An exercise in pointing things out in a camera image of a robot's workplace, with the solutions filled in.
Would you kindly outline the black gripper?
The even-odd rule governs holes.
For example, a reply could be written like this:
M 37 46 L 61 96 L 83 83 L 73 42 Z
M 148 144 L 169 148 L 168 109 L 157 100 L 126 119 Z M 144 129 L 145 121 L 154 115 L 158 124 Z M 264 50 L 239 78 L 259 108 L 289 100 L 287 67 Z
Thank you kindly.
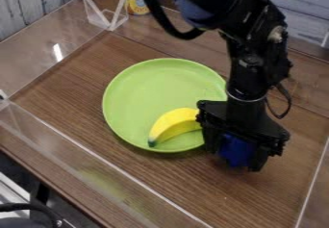
M 249 162 L 251 171 L 260 171 L 268 159 L 283 154 L 291 134 L 269 117 L 265 100 L 201 100 L 197 108 L 208 152 L 217 152 L 224 135 L 229 134 L 257 146 Z

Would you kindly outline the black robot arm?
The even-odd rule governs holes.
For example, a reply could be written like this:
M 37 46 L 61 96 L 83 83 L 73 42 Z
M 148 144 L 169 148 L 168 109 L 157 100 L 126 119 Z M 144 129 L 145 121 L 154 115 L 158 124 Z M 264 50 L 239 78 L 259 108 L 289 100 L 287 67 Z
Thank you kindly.
M 233 167 L 263 169 L 281 155 L 289 132 L 276 123 L 268 93 L 289 77 L 285 15 L 271 0 L 177 0 L 186 22 L 200 30 L 217 30 L 226 41 L 230 76 L 225 101 L 201 100 L 197 121 L 206 150 Z

